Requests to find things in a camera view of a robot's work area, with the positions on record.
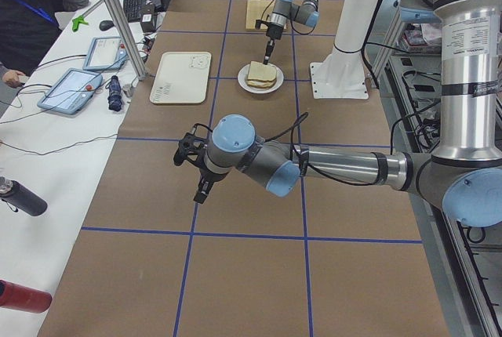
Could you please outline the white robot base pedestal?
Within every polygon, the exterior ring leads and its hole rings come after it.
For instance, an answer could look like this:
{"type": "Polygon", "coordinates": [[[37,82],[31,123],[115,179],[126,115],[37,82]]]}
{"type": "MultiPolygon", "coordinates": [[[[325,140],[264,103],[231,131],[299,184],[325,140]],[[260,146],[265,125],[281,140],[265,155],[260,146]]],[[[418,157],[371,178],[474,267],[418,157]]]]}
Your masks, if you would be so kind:
{"type": "Polygon", "coordinates": [[[344,0],[332,52],[323,62],[311,64],[315,99],[366,100],[369,97],[362,53],[378,2],[344,0]]]}

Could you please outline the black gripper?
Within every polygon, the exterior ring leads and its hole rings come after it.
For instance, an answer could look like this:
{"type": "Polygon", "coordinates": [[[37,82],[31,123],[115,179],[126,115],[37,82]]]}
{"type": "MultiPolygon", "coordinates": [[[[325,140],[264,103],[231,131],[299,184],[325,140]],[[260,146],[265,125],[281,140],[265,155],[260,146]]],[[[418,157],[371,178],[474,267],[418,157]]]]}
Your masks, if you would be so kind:
{"type": "Polygon", "coordinates": [[[206,164],[207,146],[207,139],[195,137],[195,147],[197,149],[196,166],[201,173],[201,179],[198,182],[198,189],[196,190],[193,200],[198,204],[203,204],[206,201],[214,183],[220,182],[227,176],[226,172],[218,173],[210,169],[206,164]]]}
{"type": "Polygon", "coordinates": [[[270,39],[267,41],[263,64],[268,65],[271,54],[272,54],[272,40],[280,40],[282,38],[282,25],[268,23],[266,36],[270,39]]]}

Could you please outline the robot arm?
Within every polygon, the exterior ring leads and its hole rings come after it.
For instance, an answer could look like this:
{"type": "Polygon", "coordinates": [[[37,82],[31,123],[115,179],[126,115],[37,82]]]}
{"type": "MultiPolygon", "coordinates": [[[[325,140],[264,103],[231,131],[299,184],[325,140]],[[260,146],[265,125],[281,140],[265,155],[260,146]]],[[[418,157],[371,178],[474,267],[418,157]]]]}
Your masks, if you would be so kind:
{"type": "Polygon", "coordinates": [[[272,0],[269,3],[269,5],[273,4],[273,7],[267,19],[262,16],[255,21],[256,29],[262,26],[267,28],[266,36],[268,40],[263,64],[268,65],[275,42],[282,38],[287,22],[302,24],[310,28],[316,27],[319,19],[318,1],[303,0],[300,5],[294,3],[293,0],[272,0]]]}
{"type": "MultiPolygon", "coordinates": [[[[366,44],[380,0],[345,0],[333,51],[314,64],[312,86],[321,82],[328,97],[355,99],[355,66],[366,44]]],[[[239,114],[223,117],[208,139],[180,141],[176,156],[195,154],[190,162],[201,179],[195,202],[203,203],[217,181],[237,169],[267,191],[286,196],[303,176],[323,176],[352,186],[388,185],[416,194],[448,217],[473,227],[501,222],[501,150],[495,142],[498,35],[501,0],[401,0],[401,18],[410,23],[438,21],[442,30],[440,138],[431,154],[394,150],[390,154],[289,145],[276,139],[292,131],[300,118],[277,136],[265,139],[239,114]]],[[[287,20],[315,27],[318,0],[276,0],[266,35],[269,60],[278,31],[287,20]]]]}

